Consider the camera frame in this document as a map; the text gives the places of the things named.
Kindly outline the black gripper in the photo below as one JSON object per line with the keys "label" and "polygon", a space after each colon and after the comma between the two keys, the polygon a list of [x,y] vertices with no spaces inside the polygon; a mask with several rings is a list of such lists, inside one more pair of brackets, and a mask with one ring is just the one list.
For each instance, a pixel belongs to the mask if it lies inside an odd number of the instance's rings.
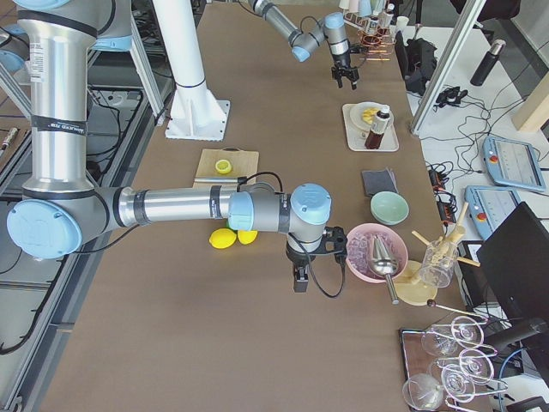
{"label": "black gripper", "polygon": [[330,53],[334,61],[331,67],[332,79],[336,80],[338,88],[342,88],[342,78],[351,80],[352,90],[357,89],[359,68],[352,66],[351,55],[366,53],[368,47],[360,43],[340,42],[330,47]]}
{"label": "black gripper", "polygon": [[287,235],[287,257],[293,262],[293,291],[306,292],[309,284],[307,265],[317,256],[332,255],[343,268],[347,258],[347,236],[342,227],[324,227],[312,240],[299,239],[295,233]]}

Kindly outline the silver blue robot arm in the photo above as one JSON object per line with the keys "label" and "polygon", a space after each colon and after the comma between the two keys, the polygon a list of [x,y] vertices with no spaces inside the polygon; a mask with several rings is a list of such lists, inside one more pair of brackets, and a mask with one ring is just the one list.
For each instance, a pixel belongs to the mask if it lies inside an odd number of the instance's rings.
{"label": "silver blue robot arm", "polygon": [[[230,109],[207,87],[190,1],[153,1],[176,92],[166,136],[220,141]],[[341,12],[320,19],[303,33],[270,1],[248,1],[284,36],[292,53],[305,61],[324,42],[334,59],[333,76],[351,70],[349,41]],[[230,228],[287,235],[294,291],[306,291],[308,275],[321,292],[339,296],[345,285],[347,238],[340,227],[326,227],[331,196],[320,185],[303,184],[292,194],[262,183],[135,191],[95,187],[86,175],[87,53],[91,48],[131,48],[130,1],[14,1],[18,23],[29,37],[33,172],[23,184],[23,200],[8,213],[9,236],[25,253],[60,258],[116,228],[133,230],[156,221],[228,218]],[[329,294],[311,261],[334,254],[341,285]]]}
{"label": "silver blue robot arm", "polygon": [[347,37],[344,17],[341,12],[326,15],[315,20],[310,32],[305,32],[295,25],[272,1],[249,1],[251,11],[268,22],[289,44],[293,56],[303,63],[311,57],[323,43],[329,48],[333,59],[332,78],[342,88],[342,79],[347,78],[352,90],[359,82],[359,68],[353,66],[351,43]]}

